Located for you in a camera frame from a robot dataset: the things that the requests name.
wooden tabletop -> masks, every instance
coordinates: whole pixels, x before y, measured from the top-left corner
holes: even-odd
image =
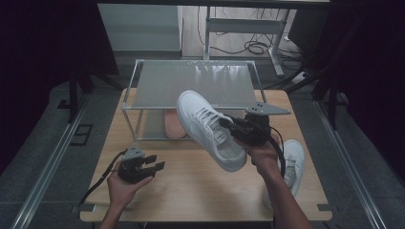
[[[134,97],[136,89],[131,89]],[[260,92],[255,91],[258,100]],[[133,145],[128,125],[120,109],[125,91],[117,104],[110,130],[102,149],[92,186],[119,152]],[[265,91],[271,105],[291,110],[291,114],[270,117],[284,140],[296,139],[306,152],[306,170],[296,197],[309,220],[329,220],[330,211],[319,211],[318,204],[328,204],[307,145],[295,118],[288,96],[283,91]],[[135,125],[139,111],[129,111]],[[157,155],[166,161],[154,180],[140,189],[120,220],[163,221],[262,221],[272,220],[272,211],[263,204],[266,186],[250,163],[235,173],[224,171],[200,145],[192,140],[142,141],[137,143],[147,156]],[[81,212],[84,221],[101,221],[108,209],[109,196],[103,182],[86,200],[93,212]]]

black curtain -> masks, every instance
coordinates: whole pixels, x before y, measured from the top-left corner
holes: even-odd
[[[361,130],[405,180],[403,3],[370,4],[339,65],[339,89]]]
[[[118,72],[96,1],[14,0],[0,5],[3,172],[47,107],[53,87],[72,73]]]

hand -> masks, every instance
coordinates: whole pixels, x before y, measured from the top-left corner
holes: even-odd
[[[271,134],[273,139],[280,144],[279,137]],[[256,165],[257,171],[263,175],[268,170],[279,171],[277,165],[278,155],[274,147],[267,141],[262,146],[249,146],[241,140],[234,138],[235,142],[247,150],[247,153],[252,157],[252,162]]]
[[[118,168],[121,162],[117,162],[114,172],[107,178],[108,191],[110,194],[110,208],[123,209],[132,201],[135,193],[148,184],[153,178],[147,177],[136,184],[129,184],[118,176]]]

floor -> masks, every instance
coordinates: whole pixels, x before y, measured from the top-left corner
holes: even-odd
[[[202,56],[203,44],[205,43],[205,18],[206,7],[182,7],[183,9],[183,56]],[[213,18],[238,18],[238,19],[263,19],[263,20],[281,20],[286,10],[278,9],[246,9],[246,8],[211,8],[210,15]],[[284,35],[288,34],[296,10],[291,10],[288,14],[288,21],[284,30]],[[243,56],[243,57],[263,57],[268,58],[266,46],[252,47],[250,52],[245,50],[245,43],[261,42],[269,45],[274,38],[272,35],[249,34],[249,33],[223,33],[211,32],[209,46],[211,56]],[[290,52],[297,52],[294,46],[288,45],[288,41],[283,39],[280,45],[281,49]]]
[[[189,12],[197,15],[198,9],[190,9]],[[217,9],[217,13],[231,15],[228,9],[222,8]],[[255,11],[244,12],[247,17],[252,14],[258,15]],[[272,11],[273,16],[274,14],[277,14],[277,10]],[[184,15],[184,35],[187,32],[194,32],[194,35],[190,35],[193,37],[190,40],[194,43],[185,44],[185,41],[183,43],[182,54],[185,59],[202,56],[202,46],[198,45],[200,39],[196,35],[198,34],[196,27],[191,26],[195,21],[195,17]],[[244,40],[233,41],[232,38],[232,42],[242,46]],[[221,43],[215,43],[214,39],[211,44],[224,49],[235,49],[234,51],[239,48],[231,45],[222,46]],[[297,51],[297,48],[287,40],[283,41],[282,47]],[[213,58],[254,59],[263,85],[270,89],[276,88],[272,85],[283,80],[275,76],[266,53],[230,55],[213,52],[212,55]],[[291,61],[292,59],[288,58],[288,60],[283,66],[287,75],[294,73],[294,69],[300,65],[296,59]],[[122,85],[127,85],[134,66],[118,63],[118,67],[120,75],[113,78]],[[59,141],[72,128],[67,124],[69,110],[58,108],[61,100],[69,99],[68,84],[55,87],[51,92],[50,104],[42,118],[7,171],[0,176],[1,228],[10,228],[15,225],[16,216],[20,211],[26,210],[22,207],[27,207],[27,197],[41,199],[37,208],[33,206],[33,214],[26,216],[29,228],[94,228],[98,226],[98,223],[81,221],[75,207],[89,187],[120,91],[97,77],[93,77],[93,80],[95,91],[89,95],[80,95],[83,102],[81,119],[77,127],[80,131],[72,135],[69,145],[60,146]],[[322,113],[326,105],[323,101],[318,103],[312,100],[310,92],[313,87],[314,84],[309,84],[290,94],[289,99],[330,203],[328,207],[333,211],[332,220],[315,221],[314,228],[402,228],[405,225],[403,211],[405,189],[402,182],[397,179],[379,152],[357,128],[345,106],[339,106],[336,112],[337,131],[329,130]],[[88,138],[80,135],[86,132],[90,132]],[[54,174],[47,174],[51,177],[49,183],[36,183],[47,161],[55,155],[55,149],[59,148],[64,149],[64,154],[55,164]],[[44,189],[43,195],[34,191],[34,185]],[[129,222],[122,222],[118,226],[118,228],[139,227],[138,223]],[[269,225],[151,223],[147,224],[146,228],[269,228]]]

electrical cable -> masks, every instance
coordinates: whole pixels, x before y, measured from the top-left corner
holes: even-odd
[[[263,9],[262,14],[260,15],[260,17],[259,17],[259,11],[260,11],[260,9],[256,9],[256,10],[249,16],[249,19],[250,19],[255,13],[256,13],[256,18],[257,18],[257,19],[263,19],[263,16],[264,16],[264,14],[265,14],[266,9]],[[277,15],[276,15],[276,19],[275,19],[275,20],[277,20],[279,14],[280,14],[280,9],[277,10]],[[202,37],[201,37],[201,32],[200,32],[200,7],[198,7],[198,12],[197,12],[197,30],[198,30],[198,34],[199,34],[199,38],[200,38],[201,43],[202,43],[203,45],[205,45],[205,44],[203,43],[203,40],[202,40]],[[226,34],[226,33],[227,33],[227,32],[217,33],[217,35],[223,35],[223,34]],[[266,34],[261,34],[261,36],[260,36],[260,37],[262,37],[262,36],[264,35],[264,36],[270,41],[270,45],[268,45],[268,44],[266,44],[266,43],[264,43],[264,42],[259,42],[258,39],[259,39],[260,37],[256,37],[256,41],[253,41],[253,38],[254,38],[255,35],[257,35],[257,34],[254,33],[253,36],[250,38],[250,40],[247,41],[247,42],[245,42],[245,48],[244,48],[243,50],[240,50],[240,51],[228,52],[228,51],[219,49],[219,48],[217,48],[217,47],[212,47],[212,46],[210,46],[209,48],[210,48],[210,49],[217,50],[217,51],[220,51],[220,52],[228,53],[228,54],[238,54],[238,53],[244,52],[244,51],[246,51],[246,50],[248,50],[248,51],[251,52],[252,54],[256,54],[256,55],[260,55],[260,54],[263,54],[263,53],[267,52],[267,51],[270,49],[270,46],[273,45],[272,40],[273,40],[273,36],[274,36],[274,35],[273,35],[273,34],[271,35],[271,39],[270,39]],[[258,52],[257,52],[257,51],[254,51],[254,50],[252,50],[251,48],[259,49],[259,51],[258,51]],[[283,54],[283,53],[281,53],[281,52],[302,54],[301,52],[285,51],[285,50],[282,50],[282,49],[279,49],[279,48],[277,49],[277,51],[280,51],[280,52],[277,52],[277,54],[278,54],[279,56],[281,56],[281,57],[285,57],[285,58],[287,58],[287,57],[295,58],[295,59],[297,59],[298,61],[300,61],[300,60],[299,60],[297,57],[290,56],[290,55],[285,55],[285,54]]]
[[[258,123],[256,122],[249,122],[251,125],[255,126],[255,128],[257,128],[258,130],[262,130],[262,133],[265,133],[266,135],[266,139],[268,142],[270,142],[270,144],[273,146],[273,148],[276,150],[277,152],[277,156],[279,157],[280,160],[280,172],[281,172],[281,176],[284,178],[284,175],[286,173],[286,159],[284,158],[284,142],[283,142],[283,138],[280,134],[279,131],[277,131],[274,127],[270,127],[270,131],[265,131],[265,129],[263,127],[261,127]],[[276,142],[276,140],[274,140],[274,138],[271,136],[271,130],[274,130],[280,137],[280,141],[282,144],[282,148],[283,150],[280,148],[279,144]]]
[[[283,81],[275,83],[275,84],[271,84],[267,87],[264,87],[263,90],[267,90],[270,89],[272,87],[281,85],[280,87],[278,87],[277,89],[281,89],[284,85],[286,85],[289,81],[291,81],[293,78],[295,78],[298,75],[297,72],[291,73],[287,78],[285,78]]]
[[[301,61],[303,58],[301,56],[292,56],[292,55],[287,55],[282,52],[277,51],[277,56],[285,59],[291,59],[291,60],[296,60],[296,61]]]
[[[81,201],[78,204],[78,209],[80,209],[81,204],[84,203],[84,201],[86,200],[86,198],[96,189],[98,188],[98,186],[100,186],[100,184],[104,181],[104,179],[108,176],[108,174],[110,174],[112,172],[113,166],[116,163],[116,160],[120,157],[123,156],[128,150],[124,150],[122,152],[119,152],[118,155],[116,155],[116,157],[114,157],[113,161],[111,161],[110,165],[107,167],[107,169],[105,170],[105,172],[102,174],[101,178],[98,180],[98,182],[96,182],[87,192],[86,194],[84,194],[83,198],[81,199]]]
[[[285,63],[285,62],[287,62],[287,61],[295,61],[295,60],[288,60],[288,59],[282,60],[282,61],[281,61],[281,65],[283,65],[283,67],[284,67],[285,69],[293,70],[293,71],[298,71],[298,70],[299,70],[299,69],[293,69],[293,68],[288,67],[288,66],[286,65],[286,63]]]
[[[275,129],[274,127],[270,127],[270,128],[271,128],[271,130],[275,131],[275,132],[278,134],[278,136],[280,137],[280,142],[281,142],[281,147],[282,147],[282,148],[280,149],[279,145],[278,145],[275,141],[274,141],[274,143],[276,144],[277,147],[275,147],[274,145],[273,145],[273,147],[274,147],[274,149],[276,149],[276,151],[281,150],[281,155],[282,155],[282,157],[279,156],[280,165],[281,165],[280,171],[281,171],[281,176],[282,176],[283,179],[284,179],[284,175],[285,175],[285,173],[286,173],[286,159],[284,158],[284,140],[283,140],[283,137],[281,136],[280,132],[279,132],[277,129]],[[273,214],[272,227],[273,227],[274,229],[277,228],[277,222],[276,222],[276,216],[275,216],[275,214]]]

